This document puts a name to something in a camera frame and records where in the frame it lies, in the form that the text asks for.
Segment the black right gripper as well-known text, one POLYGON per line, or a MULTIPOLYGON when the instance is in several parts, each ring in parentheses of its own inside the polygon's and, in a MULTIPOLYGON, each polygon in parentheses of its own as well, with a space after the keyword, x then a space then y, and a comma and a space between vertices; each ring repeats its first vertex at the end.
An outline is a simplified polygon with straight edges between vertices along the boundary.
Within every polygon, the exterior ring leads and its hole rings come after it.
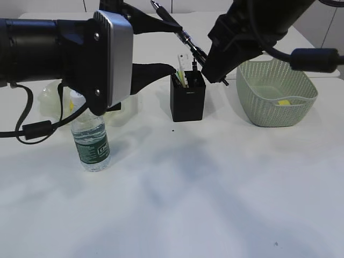
POLYGON ((212 44, 202 74, 210 83, 220 82, 263 51, 275 58, 289 58, 274 46, 286 35, 295 14, 293 1, 234 1, 208 34, 212 44))

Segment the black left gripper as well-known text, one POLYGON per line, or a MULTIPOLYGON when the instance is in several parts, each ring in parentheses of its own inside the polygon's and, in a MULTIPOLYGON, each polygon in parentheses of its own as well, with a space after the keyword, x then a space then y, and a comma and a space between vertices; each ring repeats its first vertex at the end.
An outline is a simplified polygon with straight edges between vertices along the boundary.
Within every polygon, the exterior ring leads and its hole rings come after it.
MULTIPOLYGON (((156 13, 161 19, 123 1, 101 1, 99 10, 117 13, 132 25, 134 34, 180 33, 182 26, 160 4, 156 13)), ((94 114, 103 115, 108 107, 108 37, 106 30, 94 19, 57 20, 62 54, 62 80, 86 98, 94 114)), ((176 73, 164 63, 133 64, 130 95, 136 95, 149 84, 176 73)))

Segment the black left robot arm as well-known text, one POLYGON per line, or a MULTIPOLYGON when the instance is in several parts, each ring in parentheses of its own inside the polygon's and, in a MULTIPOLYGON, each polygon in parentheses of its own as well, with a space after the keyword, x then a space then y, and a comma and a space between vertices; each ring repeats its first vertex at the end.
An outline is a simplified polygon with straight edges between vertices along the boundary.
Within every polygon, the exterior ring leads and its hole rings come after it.
POLYGON ((60 79, 98 116, 175 73, 163 63, 133 62, 137 34, 182 27, 123 1, 100 1, 88 20, 1 19, 1 86, 60 79))

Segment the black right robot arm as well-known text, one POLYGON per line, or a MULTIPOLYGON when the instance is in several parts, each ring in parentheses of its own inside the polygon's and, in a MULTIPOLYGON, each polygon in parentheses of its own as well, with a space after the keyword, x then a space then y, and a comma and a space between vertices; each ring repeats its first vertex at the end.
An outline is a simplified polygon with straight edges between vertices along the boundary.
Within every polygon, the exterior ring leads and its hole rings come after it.
MULTIPOLYGON (((254 21, 261 37, 273 47, 312 1, 252 1, 254 21)), ((212 45, 202 74, 211 83, 220 82, 243 62, 263 54, 264 49, 252 32, 247 1, 233 1, 220 15, 208 34, 212 45)))

